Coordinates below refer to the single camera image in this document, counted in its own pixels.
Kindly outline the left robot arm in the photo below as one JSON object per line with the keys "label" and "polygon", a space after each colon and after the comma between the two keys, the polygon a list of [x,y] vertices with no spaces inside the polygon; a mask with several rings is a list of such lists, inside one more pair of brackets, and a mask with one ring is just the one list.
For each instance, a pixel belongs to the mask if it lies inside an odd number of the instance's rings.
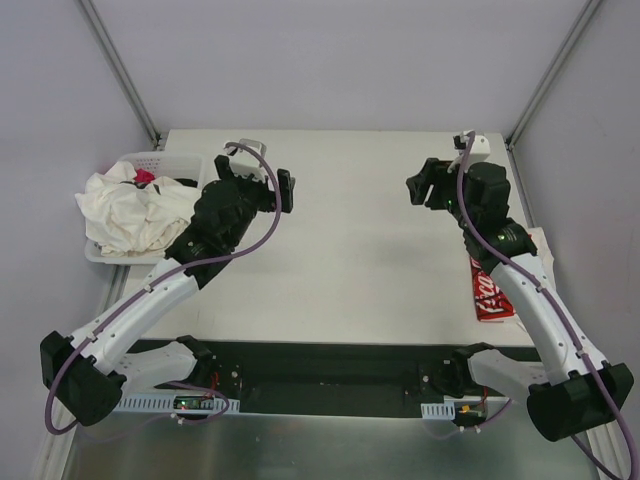
{"label": "left robot arm", "polygon": [[61,403],[74,425],[104,420],[129,393],[161,385],[206,390],[214,355],[190,335],[140,353],[131,347],[163,316],[202,290],[234,259],[249,255],[275,233],[293,209],[295,179],[272,169],[263,155],[231,142],[214,160],[217,179],[194,203],[186,229],[166,249],[145,283],[85,326],[40,343],[42,381],[48,390],[45,426]]}

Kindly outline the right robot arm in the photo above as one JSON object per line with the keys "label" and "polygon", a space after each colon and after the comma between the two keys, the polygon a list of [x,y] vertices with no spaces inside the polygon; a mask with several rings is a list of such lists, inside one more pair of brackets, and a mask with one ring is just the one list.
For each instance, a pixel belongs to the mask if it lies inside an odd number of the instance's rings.
{"label": "right robot arm", "polygon": [[433,374],[433,387],[455,398],[481,387],[495,390],[525,405],[552,442],[615,421],[633,375],[593,345],[546,279],[529,233],[509,216],[505,168],[479,163],[461,173],[449,161],[429,158],[406,185],[412,204],[455,218],[468,254],[513,305],[541,361],[530,367],[476,343],[454,351]]}

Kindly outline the white red-print t-shirt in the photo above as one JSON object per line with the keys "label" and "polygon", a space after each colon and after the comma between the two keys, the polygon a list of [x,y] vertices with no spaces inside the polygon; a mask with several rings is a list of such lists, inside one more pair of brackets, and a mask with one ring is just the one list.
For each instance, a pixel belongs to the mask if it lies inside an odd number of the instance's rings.
{"label": "white red-print t-shirt", "polygon": [[[527,228],[529,237],[537,247],[543,271],[553,287],[556,287],[554,274],[554,256],[541,227]],[[477,320],[481,323],[516,323],[524,328],[516,309],[505,293],[486,274],[478,261],[469,257],[471,285]]]}

